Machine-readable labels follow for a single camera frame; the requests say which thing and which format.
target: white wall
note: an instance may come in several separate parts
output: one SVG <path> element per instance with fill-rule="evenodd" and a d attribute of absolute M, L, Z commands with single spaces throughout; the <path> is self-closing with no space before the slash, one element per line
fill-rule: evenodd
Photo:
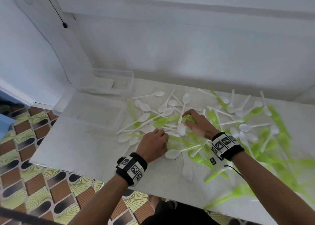
<path fill-rule="evenodd" d="M 54 106 L 69 82 L 51 45 L 13 0 L 0 0 L 0 83 Z"/>
<path fill-rule="evenodd" d="M 281 100 L 315 84 L 313 0 L 53 2 L 93 67 Z"/>

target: black pants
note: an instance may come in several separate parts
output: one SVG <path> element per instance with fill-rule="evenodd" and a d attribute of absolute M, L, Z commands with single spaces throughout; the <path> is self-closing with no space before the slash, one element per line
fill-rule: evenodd
<path fill-rule="evenodd" d="M 141 225 L 152 224 L 207 224 L 217 225 L 204 210 L 196 208 L 187 204 L 178 203 L 175 209 L 175 204 L 172 201 L 160 201 L 156 208 L 154 215 L 146 218 Z"/>

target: person's left arm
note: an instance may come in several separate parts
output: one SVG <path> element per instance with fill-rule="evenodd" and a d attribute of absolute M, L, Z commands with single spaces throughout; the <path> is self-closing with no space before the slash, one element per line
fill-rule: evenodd
<path fill-rule="evenodd" d="M 155 129 L 152 133 L 143 136 L 136 153 L 150 163 L 167 151 L 167 141 L 168 134 L 165 134 L 164 130 Z M 68 225 L 106 224 L 127 188 L 126 180 L 116 174 L 89 200 Z"/>

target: hanging black cord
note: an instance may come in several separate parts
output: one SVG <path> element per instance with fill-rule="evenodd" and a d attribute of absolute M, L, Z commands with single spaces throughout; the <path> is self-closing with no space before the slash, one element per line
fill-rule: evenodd
<path fill-rule="evenodd" d="M 229 165 L 225 165 L 224 167 L 231 167 L 232 169 L 234 169 L 242 178 L 244 178 L 235 168 L 233 168 L 232 166 Z"/>
<path fill-rule="evenodd" d="M 60 17 L 59 13 L 57 12 L 56 8 L 54 7 L 53 3 L 51 3 L 51 5 L 53 6 L 53 8 L 55 9 L 56 13 L 58 14 L 59 18 L 61 19 L 62 21 L 62 26 L 64 28 L 68 28 L 68 25 L 62 20 L 62 18 Z"/>

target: white table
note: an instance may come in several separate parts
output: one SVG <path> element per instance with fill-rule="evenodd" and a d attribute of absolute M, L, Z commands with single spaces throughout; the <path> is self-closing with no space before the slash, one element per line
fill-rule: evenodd
<path fill-rule="evenodd" d="M 134 96 L 148 95 L 156 89 L 165 91 L 166 95 L 163 98 L 142 99 L 143 102 L 150 102 L 150 105 L 153 105 L 156 101 L 157 106 L 152 107 L 156 111 L 158 105 L 165 100 L 172 89 L 176 89 L 175 95 L 179 99 L 185 93 L 189 93 L 191 95 L 189 106 L 206 108 L 207 105 L 218 105 L 216 98 L 201 94 L 196 88 L 142 79 L 136 79 Z M 230 93 L 219 94 L 230 98 Z M 245 98 L 244 95 L 236 94 L 234 105 L 239 107 Z M 252 106 L 253 100 L 254 98 L 251 98 L 245 109 Z M 296 145 L 315 157 L 313 139 L 315 106 L 269 99 L 267 99 L 267 103 L 273 104 L 281 114 L 288 131 L 292 135 L 292 145 Z M 125 123 L 131 120 L 129 115 Z M 31 162 L 106 182 L 113 176 L 117 159 L 123 155 L 127 146 L 128 142 L 118 143 L 116 135 L 107 134 L 100 127 L 83 122 L 74 122 L 61 116 L 31 158 Z M 189 163 L 194 171 L 192 183 L 187 183 L 183 178 L 182 157 L 173 160 L 166 159 L 163 156 L 149 164 L 146 175 L 134 189 L 199 208 L 203 208 L 210 201 L 229 193 L 233 186 L 231 182 L 218 176 L 211 182 L 204 184 L 203 180 L 210 174 L 209 168 L 192 161 L 189 161 Z M 262 205 L 253 197 L 231 199 L 211 210 L 256 223 L 276 224 Z"/>

